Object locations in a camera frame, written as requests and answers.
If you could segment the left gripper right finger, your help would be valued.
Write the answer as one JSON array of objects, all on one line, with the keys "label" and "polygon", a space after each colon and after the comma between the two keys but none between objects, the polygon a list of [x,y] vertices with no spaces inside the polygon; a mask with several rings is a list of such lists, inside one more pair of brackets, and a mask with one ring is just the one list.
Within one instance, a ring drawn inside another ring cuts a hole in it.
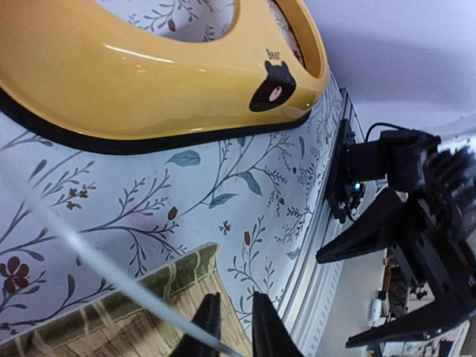
[{"label": "left gripper right finger", "polygon": [[303,357],[269,296],[255,292],[252,305],[252,348],[257,357]]}]

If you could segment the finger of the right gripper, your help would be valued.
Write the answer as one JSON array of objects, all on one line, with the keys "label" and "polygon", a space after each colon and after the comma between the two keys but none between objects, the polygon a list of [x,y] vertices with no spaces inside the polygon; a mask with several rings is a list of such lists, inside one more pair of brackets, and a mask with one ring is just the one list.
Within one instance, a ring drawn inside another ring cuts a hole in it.
[{"label": "finger of the right gripper", "polygon": [[450,300],[436,300],[401,318],[349,337],[346,348],[383,342],[425,341],[457,326],[457,306]]}]

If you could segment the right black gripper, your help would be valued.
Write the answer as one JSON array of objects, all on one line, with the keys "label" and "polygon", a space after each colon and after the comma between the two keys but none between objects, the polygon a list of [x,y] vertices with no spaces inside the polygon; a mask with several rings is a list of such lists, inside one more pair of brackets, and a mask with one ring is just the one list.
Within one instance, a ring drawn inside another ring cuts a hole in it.
[{"label": "right black gripper", "polygon": [[[362,215],[316,254],[320,263],[389,248],[407,282],[427,283],[434,301],[390,327],[455,327],[475,315],[475,155],[439,151],[425,132],[388,132],[384,188]],[[397,191],[408,193],[402,201]]]}]

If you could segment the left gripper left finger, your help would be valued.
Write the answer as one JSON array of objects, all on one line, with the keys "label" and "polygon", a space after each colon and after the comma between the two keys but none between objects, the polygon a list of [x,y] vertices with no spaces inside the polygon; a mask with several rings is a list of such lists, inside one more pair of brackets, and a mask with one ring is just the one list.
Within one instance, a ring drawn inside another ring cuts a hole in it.
[{"label": "left gripper left finger", "polygon": [[[193,323],[218,340],[221,339],[220,293],[207,294],[193,317]],[[189,338],[186,356],[217,357],[219,352],[195,339]]]}]

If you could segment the striped green white pet tent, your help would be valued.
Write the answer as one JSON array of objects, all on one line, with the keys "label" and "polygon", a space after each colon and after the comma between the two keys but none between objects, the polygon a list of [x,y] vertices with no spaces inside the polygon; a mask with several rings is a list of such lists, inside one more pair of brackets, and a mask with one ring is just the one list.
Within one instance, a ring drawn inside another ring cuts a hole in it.
[{"label": "striped green white pet tent", "polygon": [[162,299],[156,297],[148,289],[131,278],[117,264],[108,257],[92,248],[70,225],[52,213],[38,198],[33,191],[22,181],[16,172],[2,173],[1,180],[21,193],[25,201],[36,212],[36,215],[58,237],[63,239],[87,264],[99,275],[106,278],[125,295],[140,304],[143,308],[180,329],[184,334],[195,338],[206,346],[223,353],[227,356],[238,356],[239,353],[224,345],[218,338],[196,324],[185,319],[182,315],[171,309]]}]

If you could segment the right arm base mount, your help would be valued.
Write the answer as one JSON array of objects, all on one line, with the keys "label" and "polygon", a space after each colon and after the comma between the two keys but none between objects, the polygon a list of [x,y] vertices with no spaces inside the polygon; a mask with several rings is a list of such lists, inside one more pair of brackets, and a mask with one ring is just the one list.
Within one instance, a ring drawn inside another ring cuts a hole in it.
[{"label": "right arm base mount", "polygon": [[356,134],[351,129],[350,121],[341,120],[324,193],[333,218],[341,224],[346,219],[354,221],[353,213],[361,204],[366,189],[365,181],[353,180],[349,174],[348,149],[355,144]]}]

